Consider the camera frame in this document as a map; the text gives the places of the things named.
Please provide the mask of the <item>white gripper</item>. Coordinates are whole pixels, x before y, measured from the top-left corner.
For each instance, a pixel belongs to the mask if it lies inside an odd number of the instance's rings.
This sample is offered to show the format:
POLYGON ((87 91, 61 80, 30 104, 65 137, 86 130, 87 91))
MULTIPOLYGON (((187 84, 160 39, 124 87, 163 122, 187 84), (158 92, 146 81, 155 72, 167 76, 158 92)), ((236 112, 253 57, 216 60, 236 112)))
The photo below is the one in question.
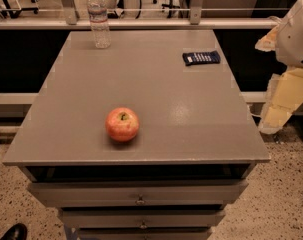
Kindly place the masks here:
POLYGON ((277 60, 294 67, 281 75, 273 74, 269 80, 258 125, 263 134, 277 133, 303 104, 303 0, 297 0, 279 27, 259 39, 255 48, 270 52, 275 45, 277 60))

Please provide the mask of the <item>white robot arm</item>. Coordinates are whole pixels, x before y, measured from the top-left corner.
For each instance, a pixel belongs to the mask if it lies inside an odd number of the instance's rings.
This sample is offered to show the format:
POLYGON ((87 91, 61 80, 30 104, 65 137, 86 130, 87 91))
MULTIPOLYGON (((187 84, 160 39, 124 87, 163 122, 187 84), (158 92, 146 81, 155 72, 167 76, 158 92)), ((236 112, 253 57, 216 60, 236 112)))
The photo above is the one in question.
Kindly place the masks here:
POLYGON ((255 48, 274 51, 276 60, 286 66, 284 73, 269 80, 258 125, 261 133, 275 134, 303 104, 303 0, 297 0, 255 48))

